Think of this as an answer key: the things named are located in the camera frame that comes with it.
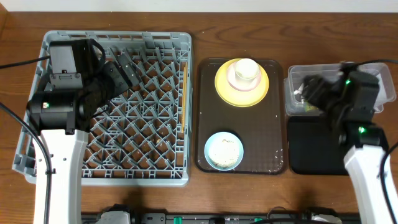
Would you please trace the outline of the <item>cream plastic cup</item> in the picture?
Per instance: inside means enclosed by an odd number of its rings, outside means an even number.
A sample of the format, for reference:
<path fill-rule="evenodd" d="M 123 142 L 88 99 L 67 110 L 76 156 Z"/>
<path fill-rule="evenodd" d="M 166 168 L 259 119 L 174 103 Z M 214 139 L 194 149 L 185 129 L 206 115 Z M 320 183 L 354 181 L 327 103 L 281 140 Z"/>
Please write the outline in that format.
<path fill-rule="evenodd" d="M 242 58 L 236 62 L 234 71 L 237 82 L 248 85 L 257 77 L 259 67 L 253 59 Z"/>

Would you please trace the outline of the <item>white tissue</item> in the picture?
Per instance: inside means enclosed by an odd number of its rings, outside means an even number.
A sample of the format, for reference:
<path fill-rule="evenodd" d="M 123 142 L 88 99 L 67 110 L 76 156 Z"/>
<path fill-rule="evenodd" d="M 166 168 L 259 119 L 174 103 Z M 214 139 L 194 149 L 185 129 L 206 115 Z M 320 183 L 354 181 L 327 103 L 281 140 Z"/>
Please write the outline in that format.
<path fill-rule="evenodd" d="M 294 97 L 297 101 L 303 100 L 303 96 L 302 96 L 303 88 L 304 88 L 304 83 L 302 83 L 299 86 L 299 88 L 294 91 Z"/>

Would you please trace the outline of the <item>yellow pandan cake wrapper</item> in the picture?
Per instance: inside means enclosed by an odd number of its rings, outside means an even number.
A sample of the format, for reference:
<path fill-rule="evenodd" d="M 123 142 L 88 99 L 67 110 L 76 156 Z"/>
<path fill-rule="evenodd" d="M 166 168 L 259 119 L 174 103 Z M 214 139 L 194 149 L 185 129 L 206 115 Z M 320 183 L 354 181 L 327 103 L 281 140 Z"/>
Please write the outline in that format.
<path fill-rule="evenodd" d="M 310 104 L 304 104 L 305 111 L 316 111 L 318 108 L 316 106 Z"/>

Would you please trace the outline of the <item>light blue rice bowl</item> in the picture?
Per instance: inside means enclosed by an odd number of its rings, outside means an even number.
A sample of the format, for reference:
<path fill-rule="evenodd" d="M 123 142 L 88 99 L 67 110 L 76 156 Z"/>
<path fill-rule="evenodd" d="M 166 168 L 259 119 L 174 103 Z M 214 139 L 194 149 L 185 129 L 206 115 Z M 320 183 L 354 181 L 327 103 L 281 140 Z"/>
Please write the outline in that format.
<path fill-rule="evenodd" d="M 218 132 L 205 143 L 204 155 L 207 163 L 217 171 L 233 171 L 243 160 L 244 147 L 237 135 Z"/>

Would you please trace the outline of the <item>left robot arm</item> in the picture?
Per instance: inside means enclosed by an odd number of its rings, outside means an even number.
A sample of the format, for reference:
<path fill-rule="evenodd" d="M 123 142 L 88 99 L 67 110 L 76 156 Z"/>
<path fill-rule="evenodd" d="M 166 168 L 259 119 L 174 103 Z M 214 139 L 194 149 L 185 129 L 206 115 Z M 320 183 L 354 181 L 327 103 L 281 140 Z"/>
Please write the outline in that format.
<path fill-rule="evenodd" d="M 90 121 L 140 80 L 106 60 L 94 39 L 49 44 L 50 71 L 27 104 L 35 149 L 34 223 L 81 223 L 81 175 Z"/>

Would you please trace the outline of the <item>pink plastic bowl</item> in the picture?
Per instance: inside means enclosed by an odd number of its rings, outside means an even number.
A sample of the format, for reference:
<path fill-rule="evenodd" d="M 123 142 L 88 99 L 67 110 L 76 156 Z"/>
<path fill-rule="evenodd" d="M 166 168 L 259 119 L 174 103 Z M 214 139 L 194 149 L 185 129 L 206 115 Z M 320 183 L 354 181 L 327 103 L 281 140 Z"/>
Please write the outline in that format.
<path fill-rule="evenodd" d="M 253 78 L 241 78 L 235 67 L 237 62 L 233 62 L 227 69 L 226 79 L 229 85 L 238 91 L 251 91 L 255 89 L 261 82 L 262 75 L 259 66 L 256 66 L 256 75 Z"/>

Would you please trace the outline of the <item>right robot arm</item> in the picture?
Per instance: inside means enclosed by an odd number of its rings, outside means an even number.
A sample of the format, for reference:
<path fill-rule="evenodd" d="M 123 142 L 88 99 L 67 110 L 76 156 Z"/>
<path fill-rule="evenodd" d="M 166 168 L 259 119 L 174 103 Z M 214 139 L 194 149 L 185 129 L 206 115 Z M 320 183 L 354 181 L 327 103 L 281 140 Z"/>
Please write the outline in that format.
<path fill-rule="evenodd" d="M 354 72 L 329 82 L 319 75 L 305 77 L 303 97 L 322 110 L 345 150 L 344 167 L 352 181 L 363 223 L 397 223 L 397 190 L 389 165 L 389 148 L 382 128 L 372 122 L 379 80 Z"/>

